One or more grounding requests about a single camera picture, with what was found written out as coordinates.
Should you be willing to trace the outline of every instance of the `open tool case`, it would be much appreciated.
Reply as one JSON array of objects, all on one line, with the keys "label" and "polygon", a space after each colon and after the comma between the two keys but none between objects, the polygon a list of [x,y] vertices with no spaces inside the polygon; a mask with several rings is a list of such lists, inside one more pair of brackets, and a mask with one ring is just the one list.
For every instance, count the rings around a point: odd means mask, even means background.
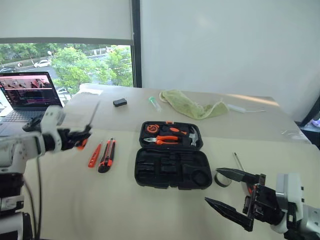
[{"label": "open tool case", "polygon": [[[157,136],[174,136],[174,139],[161,140],[169,143],[148,139]],[[134,169],[139,185],[181,190],[206,189],[211,185],[211,170],[206,155],[199,151],[203,141],[196,125],[146,121],[142,124],[139,142],[142,148],[136,154]]]}]

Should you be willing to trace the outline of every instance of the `roller blind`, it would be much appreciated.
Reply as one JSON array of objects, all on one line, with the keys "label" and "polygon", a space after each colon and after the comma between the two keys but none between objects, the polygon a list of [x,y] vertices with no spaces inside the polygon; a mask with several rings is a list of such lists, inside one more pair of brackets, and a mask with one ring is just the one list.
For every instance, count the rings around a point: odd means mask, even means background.
[{"label": "roller blind", "polygon": [[2,0],[0,23],[2,39],[92,38],[132,42],[130,0]]}]

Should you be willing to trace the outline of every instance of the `white wall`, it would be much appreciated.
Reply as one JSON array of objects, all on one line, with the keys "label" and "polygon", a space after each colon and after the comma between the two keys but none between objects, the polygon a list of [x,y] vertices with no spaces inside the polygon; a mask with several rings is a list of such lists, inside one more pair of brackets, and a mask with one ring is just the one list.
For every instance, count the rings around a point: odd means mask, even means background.
[{"label": "white wall", "polygon": [[301,121],[320,94],[320,0],[141,0],[145,88],[271,96]]},{"label": "white wall", "polygon": [[0,38],[132,40],[130,0],[1,0]]}]

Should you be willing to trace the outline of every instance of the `laptop keyboard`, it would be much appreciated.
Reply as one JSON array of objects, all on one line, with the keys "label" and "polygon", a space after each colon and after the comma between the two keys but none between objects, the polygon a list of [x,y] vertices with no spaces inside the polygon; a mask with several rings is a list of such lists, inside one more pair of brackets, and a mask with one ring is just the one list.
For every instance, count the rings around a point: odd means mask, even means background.
[{"label": "laptop keyboard", "polygon": [[28,122],[31,118],[43,116],[44,111],[12,111],[2,122]]}]

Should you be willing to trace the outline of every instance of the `hammer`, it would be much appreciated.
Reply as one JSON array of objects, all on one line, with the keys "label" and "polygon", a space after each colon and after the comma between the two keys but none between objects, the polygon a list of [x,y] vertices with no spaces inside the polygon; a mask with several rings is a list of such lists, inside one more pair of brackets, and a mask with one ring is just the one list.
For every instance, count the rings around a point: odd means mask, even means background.
[{"label": "hammer", "polygon": [[189,138],[192,139],[191,146],[196,146],[196,142],[198,141],[198,133],[193,126],[191,128],[194,132],[189,134]]}]

